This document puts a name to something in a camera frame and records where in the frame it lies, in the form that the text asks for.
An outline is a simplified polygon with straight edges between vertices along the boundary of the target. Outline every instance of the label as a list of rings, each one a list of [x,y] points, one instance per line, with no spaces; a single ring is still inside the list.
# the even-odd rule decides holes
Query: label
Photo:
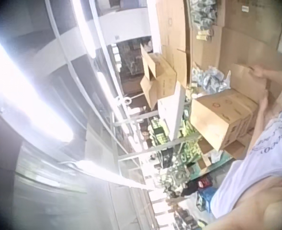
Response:
[[[242,11],[248,13],[249,7],[248,6],[242,6]]]

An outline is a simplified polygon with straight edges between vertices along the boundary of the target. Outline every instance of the hand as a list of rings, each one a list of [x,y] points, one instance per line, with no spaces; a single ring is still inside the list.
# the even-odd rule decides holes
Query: hand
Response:
[[[262,98],[259,100],[259,112],[265,112],[269,104],[269,91],[265,90]]]
[[[250,67],[251,70],[249,71],[249,73],[254,76],[254,77],[257,77],[257,78],[265,78],[265,75],[264,75],[264,71],[265,69],[259,65],[254,65],[254,66],[251,66]]]

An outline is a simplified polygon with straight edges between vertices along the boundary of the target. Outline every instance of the white t-shirt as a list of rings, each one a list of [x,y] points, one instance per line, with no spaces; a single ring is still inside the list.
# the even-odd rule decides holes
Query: white t-shirt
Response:
[[[213,215],[229,213],[249,187],[269,176],[282,176],[282,112],[267,124],[250,154],[232,163],[211,200]]]

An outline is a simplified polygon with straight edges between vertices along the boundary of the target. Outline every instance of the person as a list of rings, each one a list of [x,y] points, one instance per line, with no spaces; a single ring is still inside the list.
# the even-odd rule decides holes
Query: person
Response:
[[[250,73],[282,86],[282,71],[259,65]],[[265,126],[268,92],[259,112],[247,155],[235,161],[211,201],[217,220],[206,230],[282,230],[282,112]]]

